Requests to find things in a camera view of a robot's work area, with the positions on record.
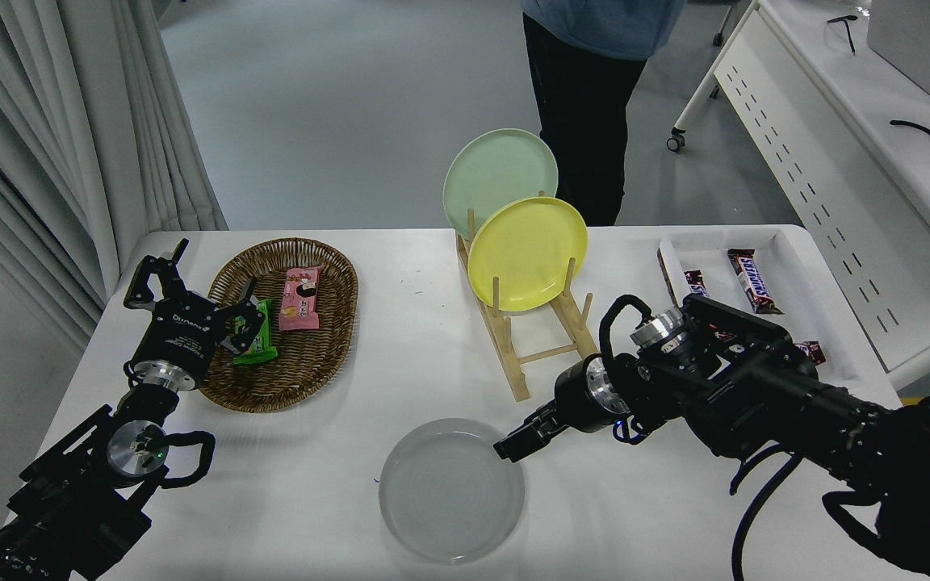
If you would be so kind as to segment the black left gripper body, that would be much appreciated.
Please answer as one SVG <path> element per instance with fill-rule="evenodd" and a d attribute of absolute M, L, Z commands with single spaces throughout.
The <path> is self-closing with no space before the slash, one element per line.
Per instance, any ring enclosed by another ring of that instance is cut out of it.
<path fill-rule="evenodd" d="M 223 338 L 218 310 L 216 303 L 202 295 L 158 302 L 130 361 L 130 371 L 147 373 L 154 366 L 170 365 L 181 369 L 191 382 L 202 382 Z"/>

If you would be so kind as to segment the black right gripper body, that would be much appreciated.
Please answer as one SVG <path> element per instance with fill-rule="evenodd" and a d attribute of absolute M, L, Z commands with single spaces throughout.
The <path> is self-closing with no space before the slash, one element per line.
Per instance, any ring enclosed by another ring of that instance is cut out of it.
<path fill-rule="evenodd" d="M 583 433 L 608 426 L 608 386 L 602 361 L 583 361 L 559 374 L 555 382 L 559 420 Z"/>

